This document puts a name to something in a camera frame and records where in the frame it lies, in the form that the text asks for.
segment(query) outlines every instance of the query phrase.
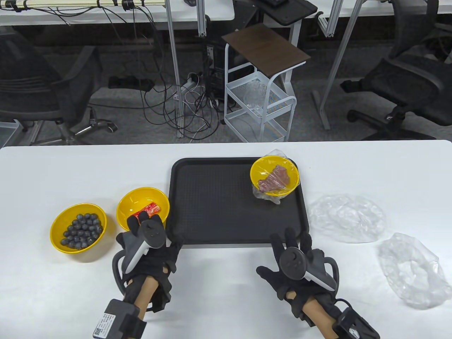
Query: finger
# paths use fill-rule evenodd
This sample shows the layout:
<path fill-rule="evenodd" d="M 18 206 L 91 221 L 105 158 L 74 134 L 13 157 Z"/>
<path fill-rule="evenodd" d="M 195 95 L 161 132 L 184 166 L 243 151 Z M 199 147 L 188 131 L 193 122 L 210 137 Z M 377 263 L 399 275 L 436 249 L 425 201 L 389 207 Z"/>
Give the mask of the finger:
<path fill-rule="evenodd" d="M 280 281 L 278 272 L 273 272 L 271 269 L 265 266 L 259 266 L 256 268 L 256 273 L 266 282 L 270 284 L 270 286 L 276 292 L 283 285 L 283 282 Z"/>
<path fill-rule="evenodd" d="M 300 235 L 300 249 L 303 253 L 307 253 L 312 249 L 312 238 L 306 232 Z"/>
<path fill-rule="evenodd" d="M 126 247 L 125 244 L 124 244 L 124 237 L 123 237 L 122 233 L 119 233 L 116 236 L 116 241 L 121 245 L 122 248 Z"/>
<path fill-rule="evenodd" d="M 151 220 L 155 220 L 156 222 L 158 222 L 158 223 L 163 225 L 162 219 L 160 218 L 160 216 L 158 214 L 154 214 L 152 216 Z"/>
<path fill-rule="evenodd" d="M 127 218 L 127 226 L 129 226 L 130 231 L 133 235 L 138 234 L 138 228 L 140 227 L 140 223 L 136 216 L 130 216 Z"/>
<path fill-rule="evenodd" d="M 286 238 L 286 246 L 287 247 L 297 247 L 298 248 L 298 243 L 297 243 L 297 238 L 295 236 L 295 230 L 291 227 L 286 228 L 286 230 L 284 231 L 284 236 Z"/>
<path fill-rule="evenodd" d="M 281 240 L 279 235 L 273 233 L 270 236 L 270 243 L 272 244 L 273 254 L 275 255 L 276 262 L 279 265 L 279 258 L 281 257 L 281 254 L 284 252 L 283 241 Z"/>
<path fill-rule="evenodd" d="M 141 211 L 140 214 L 138 214 L 138 220 L 141 224 L 143 221 L 149 220 L 149 215 L 146 211 Z"/>
<path fill-rule="evenodd" d="M 272 271 L 268 267 L 265 266 L 259 266 L 256 268 L 256 273 L 263 279 L 266 280 L 268 283 L 270 283 L 272 280 L 274 280 L 274 275 L 276 272 Z"/>

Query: black cable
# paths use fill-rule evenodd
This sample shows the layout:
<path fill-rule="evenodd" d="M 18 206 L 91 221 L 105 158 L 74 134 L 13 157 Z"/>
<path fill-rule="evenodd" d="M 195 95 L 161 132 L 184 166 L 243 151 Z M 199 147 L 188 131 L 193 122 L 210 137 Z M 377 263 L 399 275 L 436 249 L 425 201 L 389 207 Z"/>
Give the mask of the black cable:
<path fill-rule="evenodd" d="M 347 304 L 348 307 L 353 308 L 352 305 L 350 305 L 350 303 L 345 299 L 336 299 L 334 303 L 336 304 L 338 301 L 342 301 L 343 303 Z"/>

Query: table leg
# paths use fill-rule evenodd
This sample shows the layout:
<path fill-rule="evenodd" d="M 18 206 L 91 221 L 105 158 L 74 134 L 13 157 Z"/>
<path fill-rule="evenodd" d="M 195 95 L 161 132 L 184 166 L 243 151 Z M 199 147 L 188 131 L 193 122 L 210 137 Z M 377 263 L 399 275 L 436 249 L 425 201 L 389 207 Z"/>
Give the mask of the table leg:
<path fill-rule="evenodd" d="M 328 76 L 323 96 L 320 97 L 320 93 L 318 91 L 312 91 L 312 97 L 314 99 L 317 112 L 320 115 L 323 127 L 326 130 L 331 129 L 330 122 L 328 121 L 328 117 L 325 112 L 326 99 L 330 94 L 331 86 L 333 85 L 334 79 L 339 69 L 339 65 L 342 61 L 342 57 L 344 56 L 345 49 L 347 48 L 348 41 L 350 39 L 350 36 L 352 35 L 353 28 L 355 27 L 356 19 L 359 16 L 359 11 L 361 10 L 361 6 L 363 5 L 364 2 L 366 2 L 366 0 L 356 0 L 355 2 L 352 15 L 350 16 L 350 20 L 348 21 L 347 28 L 345 29 L 344 36 L 342 37 L 339 50 L 336 54 L 336 58 L 334 59 L 333 68 L 331 69 L 330 75 Z"/>
<path fill-rule="evenodd" d="M 176 78 L 176 90 L 179 98 L 178 107 L 175 107 L 176 126 L 184 127 L 184 104 L 182 103 L 182 92 L 180 90 L 179 65 L 177 63 L 176 43 L 174 42 L 173 17 L 171 15 L 170 0 L 165 0 L 166 15 L 168 17 L 169 42 L 171 44 L 171 54 L 173 56 L 174 77 Z M 184 135 L 180 129 L 177 130 L 177 137 L 182 138 Z"/>
<path fill-rule="evenodd" d="M 290 27 L 290 36 L 289 36 L 289 42 L 294 45 L 295 47 L 298 46 L 298 38 L 300 37 L 300 29 L 301 29 L 301 20 L 295 22 L 291 27 Z M 289 95 L 289 96 L 295 96 L 294 92 L 293 92 L 293 88 L 292 88 L 292 83 L 290 82 L 292 78 L 292 70 L 287 71 L 284 74 L 284 79 L 283 79 L 283 84 L 284 84 L 284 89 L 285 92 Z"/>

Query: black glove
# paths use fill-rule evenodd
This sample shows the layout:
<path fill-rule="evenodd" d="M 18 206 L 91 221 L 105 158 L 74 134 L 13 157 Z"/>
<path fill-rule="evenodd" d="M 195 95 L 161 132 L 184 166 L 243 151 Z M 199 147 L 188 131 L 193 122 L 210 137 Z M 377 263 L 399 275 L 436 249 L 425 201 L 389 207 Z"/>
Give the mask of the black glove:
<path fill-rule="evenodd" d="M 130 216 L 127 219 L 127 225 L 132 234 L 136 236 L 140 224 L 146 220 L 149 220 L 149 216 L 146 212 L 141 212 L 138 219 L 135 216 Z M 154 215 L 151 220 L 158 222 L 163 226 L 162 220 L 158 215 Z M 118 234 L 116 241 L 122 248 L 125 248 L 122 233 Z M 149 248 L 148 253 L 141 257 L 134 269 L 130 273 L 124 274 L 122 277 L 123 284 L 129 283 L 129 281 L 132 280 L 132 283 L 128 284 L 126 287 L 124 297 L 125 302 L 133 304 L 138 297 L 146 278 L 153 277 L 158 281 L 159 286 L 150 300 L 152 302 L 152 308 L 149 308 L 148 311 L 158 312 L 165 308 L 166 303 L 171 300 L 171 295 L 169 293 L 172 286 L 168 280 L 168 276 L 171 272 L 176 272 L 176 260 L 182 247 L 182 243 L 182 240 L 176 239 L 169 247 L 165 244 L 157 249 Z"/>
<path fill-rule="evenodd" d="M 295 231 L 293 228 L 287 228 L 284 232 L 286 238 L 287 247 L 297 247 L 298 243 L 295 237 Z M 281 238 L 277 234 L 270 236 L 273 253 L 275 255 L 276 262 L 278 263 L 279 271 L 273 272 L 267 267 L 259 266 L 256 269 L 257 274 L 264 280 L 266 280 L 271 287 L 276 291 L 276 294 L 280 300 L 286 300 L 292 307 L 292 314 L 296 318 L 306 320 L 310 326 L 314 326 L 314 323 L 303 313 L 303 306 L 306 304 L 309 297 L 314 297 L 325 311 L 333 318 L 337 319 L 341 315 L 339 308 L 334 306 L 336 302 L 337 291 L 327 291 L 323 287 L 319 286 L 313 281 L 292 280 L 288 278 L 281 270 L 279 264 L 279 258 L 284 252 L 285 248 Z M 300 236 L 300 250 L 309 257 L 313 251 L 320 251 L 324 256 L 323 251 L 319 249 L 312 249 L 312 239 L 308 233 L 302 233 Z M 286 298 L 288 292 L 295 292 L 297 295 L 295 299 L 289 300 Z"/>

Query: office chair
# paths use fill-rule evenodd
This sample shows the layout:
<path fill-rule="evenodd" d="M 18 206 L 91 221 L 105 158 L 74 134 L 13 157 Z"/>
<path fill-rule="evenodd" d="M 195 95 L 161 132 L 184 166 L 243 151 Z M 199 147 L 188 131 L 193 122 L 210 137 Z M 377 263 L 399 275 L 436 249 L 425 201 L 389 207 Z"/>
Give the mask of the office chair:
<path fill-rule="evenodd" d="M 438 0 L 391 0 L 395 15 L 395 44 L 389 57 L 360 81 L 344 81 L 346 93 L 373 92 L 397 106 L 386 115 L 387 123 L 350 110 L 347 120 L 363 121 L 377 130 L 364 140 L 435 139 L 401 128 L 407 112 L 437 125 L 452 125 L 452 65 L 404 54 L 423 40 L 435 26 Z"/>
<path fill-rule="evenodd" d="M 85 115 L 91 95 L 100 87 L 102 65 L 95 47 L 84 47 L 71 70 L 62 77 L 33 45 L 15 31 L 0 31 L 0 118 L 35 122 L 31 145 L 85 144 L 88 132 L 118 128 L 97 119 L 90 110 L 89 125 L 70 130 Z M 44 121 L 54 121 L 61 136 L 36 141 Z"/>

